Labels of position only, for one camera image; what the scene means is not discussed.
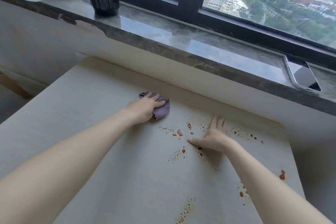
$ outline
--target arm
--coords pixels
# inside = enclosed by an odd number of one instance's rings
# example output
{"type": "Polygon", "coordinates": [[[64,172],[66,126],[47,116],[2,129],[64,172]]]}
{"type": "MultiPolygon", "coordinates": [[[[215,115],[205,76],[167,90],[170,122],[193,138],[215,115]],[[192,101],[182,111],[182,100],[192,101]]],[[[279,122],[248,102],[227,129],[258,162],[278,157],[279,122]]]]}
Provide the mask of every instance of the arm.
{"type": "Polygon", "coordinates": [[[223,152],[246,187],[264,224],[331,224],[323,214],[282,182],[244,148],[226,136],[224,119],[211,122],[204,139],[189,142],[223,152]]]}
{"type": "Polygon", "coordinates": [[[0,223],[53,223],[132,125],[164,105],[151,93],[22,163],[0,180],[0,223]]]}

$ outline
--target black window frame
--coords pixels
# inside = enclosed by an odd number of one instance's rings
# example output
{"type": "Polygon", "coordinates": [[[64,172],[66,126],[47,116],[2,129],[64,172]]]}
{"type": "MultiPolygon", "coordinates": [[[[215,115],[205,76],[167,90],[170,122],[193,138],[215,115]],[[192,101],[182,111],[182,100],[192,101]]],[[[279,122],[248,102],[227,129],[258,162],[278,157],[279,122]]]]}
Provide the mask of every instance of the black window frame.
{"type": "Polygon", "coordinates": [[[336,70],[336,49],[243,18],[204,9],[203,0],[120,1],[336,70]]]}

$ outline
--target person's right arm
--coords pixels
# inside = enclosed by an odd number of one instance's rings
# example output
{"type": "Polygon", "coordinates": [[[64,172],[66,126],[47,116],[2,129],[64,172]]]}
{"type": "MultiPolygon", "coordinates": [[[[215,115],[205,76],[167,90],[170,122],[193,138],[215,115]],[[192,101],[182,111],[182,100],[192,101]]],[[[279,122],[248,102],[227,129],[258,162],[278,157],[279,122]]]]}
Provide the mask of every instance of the person's right arm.
{"type": "Polygon", "coordinates": [[[264,224],[332,223],[226,134],[224,119],[214,117],[207,136],[189,142],[229,158],[264,224]]]}

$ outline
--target smartphone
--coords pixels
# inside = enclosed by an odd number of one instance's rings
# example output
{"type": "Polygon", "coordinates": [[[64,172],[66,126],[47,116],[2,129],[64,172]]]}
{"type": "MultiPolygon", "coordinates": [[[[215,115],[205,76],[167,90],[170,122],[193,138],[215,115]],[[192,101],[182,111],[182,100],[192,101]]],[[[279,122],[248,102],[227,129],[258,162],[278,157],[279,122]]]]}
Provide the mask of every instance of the smartphone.
{"type": "Polygon", "coordinates": [[[314,94],[322,92],[312,70],[307,62],[289,55],[285,56],[285,65],[292,84],[301,90],[314,94]]]}

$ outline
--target marble window sill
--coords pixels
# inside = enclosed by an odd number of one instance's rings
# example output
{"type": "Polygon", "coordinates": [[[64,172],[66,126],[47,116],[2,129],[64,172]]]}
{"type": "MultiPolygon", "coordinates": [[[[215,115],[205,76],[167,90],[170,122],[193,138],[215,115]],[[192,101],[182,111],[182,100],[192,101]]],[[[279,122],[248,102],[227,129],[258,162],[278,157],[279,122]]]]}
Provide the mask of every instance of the marble window sill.
{"type": "Polygon", "coordinates": [[[76,25],[90,23],[108,38],[336,116],[336,74],[313,67],[314,95],[292,86],[281,55],[121,4],[118,16],[96,16],[89,0],[2,0],[76,25]]]}

